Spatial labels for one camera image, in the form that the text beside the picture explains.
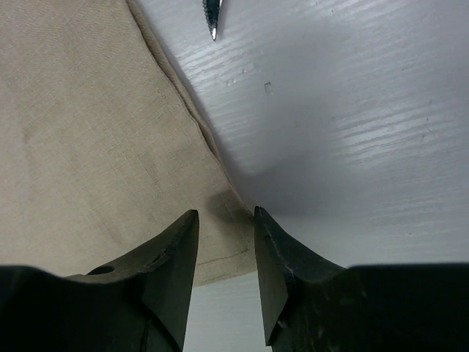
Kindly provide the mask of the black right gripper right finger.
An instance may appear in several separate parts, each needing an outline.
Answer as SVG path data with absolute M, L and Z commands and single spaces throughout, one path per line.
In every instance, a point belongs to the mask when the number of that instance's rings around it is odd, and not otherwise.
M 265 342 L 273 351 L 466 351 L 468 265 L 343 268 L 254 211 Z

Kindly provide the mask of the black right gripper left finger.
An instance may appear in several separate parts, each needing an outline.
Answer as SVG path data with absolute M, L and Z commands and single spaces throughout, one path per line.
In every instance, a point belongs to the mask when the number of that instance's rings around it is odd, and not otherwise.
M 3 351 L 181 351 L 199 243 L 189 210 L 87 274 L 1 267 Z

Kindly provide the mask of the beige cloth napkin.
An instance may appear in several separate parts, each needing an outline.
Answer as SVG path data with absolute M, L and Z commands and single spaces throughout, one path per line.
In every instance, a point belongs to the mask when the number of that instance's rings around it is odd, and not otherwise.
M 1 3 L 1 263 L 83 274 L 199 212 L 195 285 L 256 268 L 251 216 L 135 1 Z

